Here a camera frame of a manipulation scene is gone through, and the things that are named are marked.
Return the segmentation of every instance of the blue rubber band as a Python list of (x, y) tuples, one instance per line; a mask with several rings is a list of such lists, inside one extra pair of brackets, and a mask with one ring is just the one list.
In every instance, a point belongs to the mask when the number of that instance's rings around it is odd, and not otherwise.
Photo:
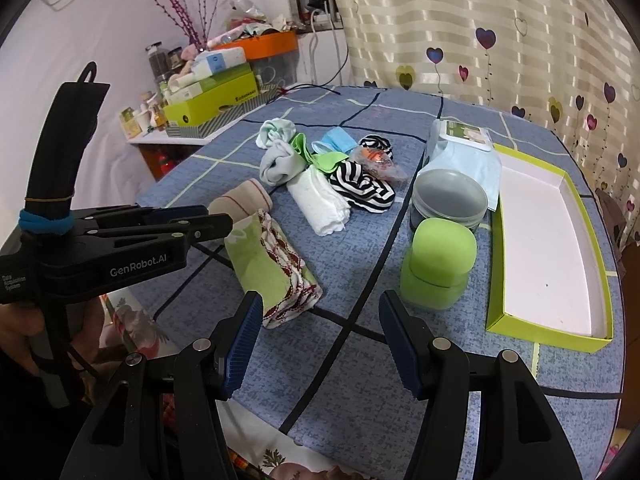
[(18, 226), (23, 231), (36, 235), (63, 235), (73, 228), (74, 218), (69, 214), (69, 216), (61, 218), (60, 220), (49, 220), (48, 218), (44, 218), (44, 216), (34, 215), (23, 209), (18, 216)]

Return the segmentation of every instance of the clear plastic lid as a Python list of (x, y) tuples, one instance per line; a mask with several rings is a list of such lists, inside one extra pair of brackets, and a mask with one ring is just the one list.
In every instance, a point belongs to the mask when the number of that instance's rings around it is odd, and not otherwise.
[(488, 200), (475, 180), (455, 170), (430, 170), (418, 175), (412, 200), (425, 218), (446, 218), (459, 224), (478, 224), (484, 217)]

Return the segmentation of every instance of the white cable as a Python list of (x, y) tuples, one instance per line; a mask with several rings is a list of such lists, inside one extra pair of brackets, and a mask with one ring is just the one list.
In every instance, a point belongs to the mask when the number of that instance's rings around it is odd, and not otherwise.
[(326, 0), (324, 1), (324, 12), (329, 17), (329, 23), (331, 25), (331, 32), (334, 34), (334, 44), (335, 44), (335, 55), (338, 59), (338, 76), (340, 78), (340, 86), (342, 86), (342, 69), (340, 69), (340, 49), (338, 48), (338, 37), (335, 35), (335, 27), (334, 27), (334, 19), (331, 14), (329, 14), (329, 9), (326, 4)]
[(316, 26), (314, 25), (314, 16), (316, 12), (320, 12), (320, 9), (314, 9), (311, 12), (311, 30), (314, 32), (311, 40), (309, 41), (309, 62), (311, 63), (311, 82), (315, 85), (318, 83), (318, 74), (316, 73), (316, 62), (314, 57), (316, 56), (316, 48), (318, 47), (318, 33), (316, 32)]

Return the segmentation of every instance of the black and white striped cloth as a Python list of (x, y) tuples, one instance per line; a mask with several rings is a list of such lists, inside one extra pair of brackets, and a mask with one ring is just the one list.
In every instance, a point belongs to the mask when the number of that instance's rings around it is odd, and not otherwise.
[(385, 137), (380, 137), (379, 135), (368, 135), (360, 139), (359, 145), (364, 146), (365, 148), (382, 150), (391, 160), (394, 160), (394, 152), (391, 149), (391, 142), (389, 142), (388, 139), (385, 139)]
[(396, 199), (396, 192), (388, 182), (372, 177), (352, 160), (338, 163), (338, 168), (329, 175), (329, 183), (350, 205), (371, 213), (385, 212)]

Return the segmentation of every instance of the beige rolled cloth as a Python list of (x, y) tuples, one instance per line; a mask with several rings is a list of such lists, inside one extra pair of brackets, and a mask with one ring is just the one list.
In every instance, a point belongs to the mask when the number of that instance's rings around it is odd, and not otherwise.
[(235, 224), (257, 213), (258, 209), (270, 211), (272, 207), (271, 197), (262, 184), (251, 178), (211, 202), (209, 214), (226, 213), (231, 216)]

